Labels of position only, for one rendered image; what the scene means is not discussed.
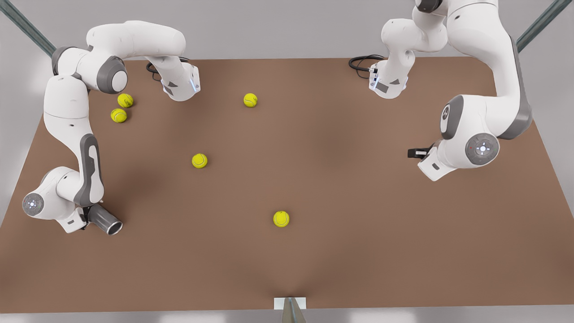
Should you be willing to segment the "white post foot plate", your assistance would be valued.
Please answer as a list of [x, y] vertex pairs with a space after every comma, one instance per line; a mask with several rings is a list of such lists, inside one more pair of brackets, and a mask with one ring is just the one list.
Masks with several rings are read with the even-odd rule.
[[307, 299], [305, 297], [286, 297], [286, 298], [274, 298], [274, 310], [285, 310], [291, 307], [297, 306], [299, 309], [307, 309]]

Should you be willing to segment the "silver frame post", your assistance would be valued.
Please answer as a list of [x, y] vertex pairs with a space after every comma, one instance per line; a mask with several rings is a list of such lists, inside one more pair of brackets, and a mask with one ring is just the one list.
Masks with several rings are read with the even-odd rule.
[[307, 323], [295, 298], [285, 298], [282, 323]]
[[14, 6], [10, 0], [0, 0], [0, 12], [14, 25], [16, 25], [35, 45], [37, 45], [49, 57], [52, 57], [56, 47], [34, 26], [25, 15]]
[[573, 0], [553, 0], [515, 42], [520, 53], [533, 41]]

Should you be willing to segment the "grey tennis ball tube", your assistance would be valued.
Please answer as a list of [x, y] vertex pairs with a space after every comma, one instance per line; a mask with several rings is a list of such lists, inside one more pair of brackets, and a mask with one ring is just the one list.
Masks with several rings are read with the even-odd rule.
[[123, 227], [119, 219], [99, 204], [89, 207], [87, 219], [89, 223], [94, 223], [109, 236], [117, 234]]

